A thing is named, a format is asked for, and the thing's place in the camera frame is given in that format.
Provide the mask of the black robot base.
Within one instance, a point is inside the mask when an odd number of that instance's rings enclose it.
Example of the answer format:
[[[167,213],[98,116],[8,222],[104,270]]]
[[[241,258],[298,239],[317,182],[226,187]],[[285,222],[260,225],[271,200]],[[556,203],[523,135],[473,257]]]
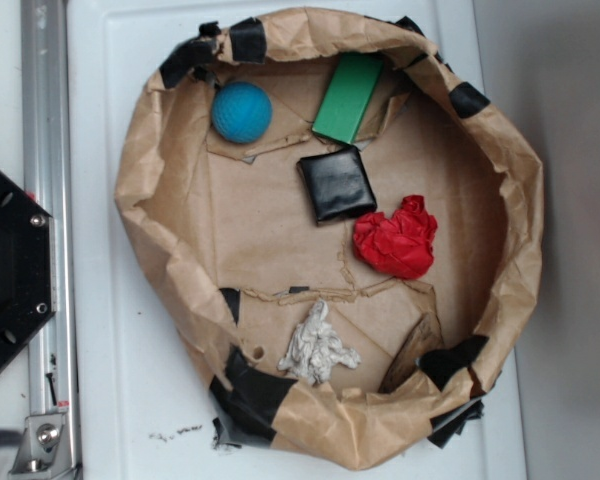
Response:
[[[0,373],[54,313],[52,217],[0,171]]]

